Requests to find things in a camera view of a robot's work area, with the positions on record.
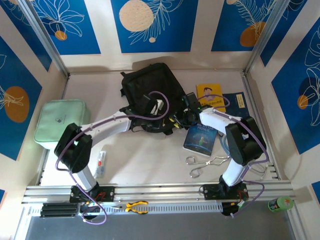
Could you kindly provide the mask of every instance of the plastic bottle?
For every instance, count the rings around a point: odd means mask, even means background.
[[[268,202],[268,208],[271,212],[280,212],[292,209],[294,201],[289,196],[281,196]]]

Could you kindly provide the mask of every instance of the orange circle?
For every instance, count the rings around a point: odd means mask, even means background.
[[[305,95],[298,98],[298,107],[302,110],[308,107],[308,98]]]
[[[59,40],[61,40],[61,41],[64,41],[64,40],[67,39],[67,34],[66,34],[64,31],[58,30],[58,31],[56,31],[56,32],[54,33],[54,35],[55,35],[55,37],[56,37],[57,39],[59,39]]]
[[[5,91],[4,109],[6,115],[16,123],[23,123],[29,113],[29,97],[26,91],[19,86],[9,87]]]
[[[247,27],[240,36],[240,44],[243,47],[254,47],[265,25],[264,21],[260,21]]]

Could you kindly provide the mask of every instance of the beige circle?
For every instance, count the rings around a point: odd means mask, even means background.
[[[156,42],[156,39],[155,39],[154,37],[150,37],[150,38],[149,38],[149,42],[153,44],[153,43]]]
[[[226,0],[226,3],[229,5],[235,4],[236,2],[238,2],[238,0]]]
[[[18,5],[18,0],[8,0],[9,2],[15,4],[15,5]]]
[[[120,9],[119,17],[123,27],[131,32],[146,30],[154,22],[151,8],[141,0],[126,2]]]

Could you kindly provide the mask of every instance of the book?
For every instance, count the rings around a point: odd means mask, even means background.
[[[210,105],[214,108],[225,105],[224,99],[220,97],[222,96],[222,90],[220,84],[218,83],[198,84],[196,85],[196,93],[198,99],[201,98],[199,99],[201,106]],[[217,94],[220,96],[209,96],[211,94]],[[220,112],[226,111],[224,107],[219,107],[217,110]]]
[[[186,135],[183,148],[192,152],[211,156],[217,130],[202,124],[191,126]]]
[[[245,118],[249,116],[248,106],[243,92],[223,94],[230,101],[230,106],[226,108],[226,114],[235,117]]]

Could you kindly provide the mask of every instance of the yellow handle pliers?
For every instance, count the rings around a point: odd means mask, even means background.
[[[134,202],[134,203],[127,203],[127,204],[126,204],[126,209],[125,209],[125,211],[126,211],[127,213],[133,212],[133,213],[142,214],[142,215],[143,215],[143,214],[147,214],[148,211],[139,211],[139,210],[136,210],[136,209],[132,208],[132,207],[137,206],[137,205],[140,205],[140,204],[147,205],[148,202],[147,202],[147,201],[136,201],[136,202]],[[112,208],[113,208],[113,209],[122,209],[122,206],[112,206]]]

